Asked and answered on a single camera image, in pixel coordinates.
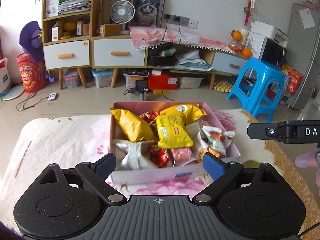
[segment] cat portrait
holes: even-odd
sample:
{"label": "cat portrait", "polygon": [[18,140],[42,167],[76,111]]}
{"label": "cat portrait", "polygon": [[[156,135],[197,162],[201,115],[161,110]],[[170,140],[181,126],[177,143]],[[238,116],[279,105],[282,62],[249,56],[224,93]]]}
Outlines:
{"label": "cat portrait", "polygon": [[136,10],[132,25],[160,27],[164,0],[133,0]]}
{"label": "cat portrait", "polygon": [[150,3],[150,1],[142,2],[136,8],[136,14],[134,22],[138,26],[156,27],[157,25],[158,10],[156,3]]}

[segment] yellow wrapped bread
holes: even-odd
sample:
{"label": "yellow wrapped bread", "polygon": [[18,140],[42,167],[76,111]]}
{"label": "yellow wrapped bread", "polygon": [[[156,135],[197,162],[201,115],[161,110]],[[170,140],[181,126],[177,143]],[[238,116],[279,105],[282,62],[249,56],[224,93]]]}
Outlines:
{"label": "yellow wrapped bread", "polygon": [[117,125],[132,142],[152,141],[155,136],[149,124],[125,109],[111,109]]}
{"label": "yellow wrapped bread", "polygon": [[179,114],[182,116],[184,124],[193,123],[199,120],[201,116],[207,115],[207,113],[199,108],[199,104],[182,104],[171,106],[160,112],[160,115],[175,115]]}
{"label": "yellow wrapped bread", "polygon": [[159,115],[155,121],[160,139],[159,148],[173,149],[193,146],[193,140],[184,128],[181,115]]}

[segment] wooden cabinet leg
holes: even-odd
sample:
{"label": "wooden cabinet leg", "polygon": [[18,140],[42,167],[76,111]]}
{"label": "wooden cabinet leg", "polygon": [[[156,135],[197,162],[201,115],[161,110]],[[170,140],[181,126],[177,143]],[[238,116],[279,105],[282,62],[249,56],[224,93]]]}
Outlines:
{"label": "wooden cabinet leg", "polygon": [[80,76],[81,83],[82,83],[83,87],[87,88],[87,82],[85,81],[82,68],[79,67],[79,68],[77,68],[77,70],[78,70],[78,73],[79,73],[79,76]]}
{"label": "wooden cabinet leg", "polygon": [[210,81],[210,89],[213,90],[213,84],[214,84],[214,80],[216,79],[216,75],[215,74],[211,74],[211,81]]}
{"label": "wooden cabinet leg", "polygon": [[116,85],[116,81],[117,81],[117,76],[118,76],[118,69],[115,68],[113,70],[113,75],[112,75],[112,81],[111,81],[111,88],[114,88]]}
{"label": "wooden cabinet leg", "polygon": [[63,89],[63,69],[59,69],[59,89]]}

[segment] tiled floor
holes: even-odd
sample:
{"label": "tiled floor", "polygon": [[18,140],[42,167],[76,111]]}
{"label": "tiled floor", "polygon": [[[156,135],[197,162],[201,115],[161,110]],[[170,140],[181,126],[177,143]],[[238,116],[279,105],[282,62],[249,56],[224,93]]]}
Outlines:
{"label": "tiled floor", "polygon": [[[11,101],[0,101],[0,183],[3,179],[5,169],[9,163],[11,153],[19,138],[19,134],[24,125],[36,118],[62,117],[83,114],[108,114],[114,101],[138,101],[139,95],[123,95],[126,90],[124,82],[116,88],[97,89],[91,82],[89,88],[59,90],[58,84],[50,84],[45,89],[38,92],[26,106],[36,103],[41,98],[47,97],[52,92],[57,92],[58,98],[49,102],[44,99],[35,107],[23,112],[16,110],[16,105],[27,98],[27,94]],[[211,109],[238,109],[241,103],[236,99],[226,100],[225,93],[210,91],[208,84],[204,84],[199,89],[184,89],[172,91],[172,94],[165,94],[168,98],[178,101],[204,101]],[[146,95],[146,100],[167,101],[164,97],[159,97],[155,93]],[[260,122],[265,122],[265,116],[259,116]],[[320,112],[313,106],[307,107],[302,111],[293,110],[286,106],[279,106],[273,118],[273,122],[283,120],[320,120]],[[314,149],[315,145],[283,145],[280,147],[288,154],[291,161],[299,154],[307,153]],[[308,183],[314,194],[318,205],[320,205],[319,188],[315,183],[317,168],[298,169],[305,181]]]}

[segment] red bucket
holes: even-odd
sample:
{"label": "red bucket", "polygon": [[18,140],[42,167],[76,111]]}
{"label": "red bucket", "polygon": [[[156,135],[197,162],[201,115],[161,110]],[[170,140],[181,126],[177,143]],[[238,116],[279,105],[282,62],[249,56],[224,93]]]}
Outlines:
{"label": "red bucket", "polygon": [[47,85],[44,60],[34,62],[29,54],[22,53],[17,57],[17,62],[26,93],[37,92]]}

